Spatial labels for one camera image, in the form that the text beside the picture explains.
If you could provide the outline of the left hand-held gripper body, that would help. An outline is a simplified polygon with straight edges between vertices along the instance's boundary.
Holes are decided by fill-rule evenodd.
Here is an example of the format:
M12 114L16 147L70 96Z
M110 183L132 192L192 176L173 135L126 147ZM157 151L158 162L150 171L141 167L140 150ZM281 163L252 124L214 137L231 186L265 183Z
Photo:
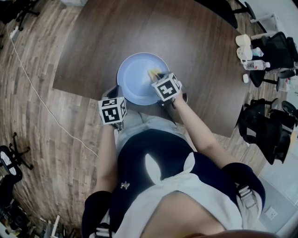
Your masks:
M98 101L99 114L104 125L111 125L116 130L124 128L124 118L127 115L126 100L121 97L108 97L104 95Z

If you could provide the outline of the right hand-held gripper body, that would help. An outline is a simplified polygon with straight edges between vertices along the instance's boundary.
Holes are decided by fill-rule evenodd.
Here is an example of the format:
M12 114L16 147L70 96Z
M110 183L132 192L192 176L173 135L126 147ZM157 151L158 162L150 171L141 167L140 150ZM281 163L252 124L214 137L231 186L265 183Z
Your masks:
M157 76L159 72L151 72L151 76ZM181 93L183 100L187 103L187 93L183 91L181 82L177 79L176 75L172 73L168 78L163 78L156 83L152 83L151 86L154 88L159 100L158 104L163 107L172 105L175 109L174 101L176 96Z

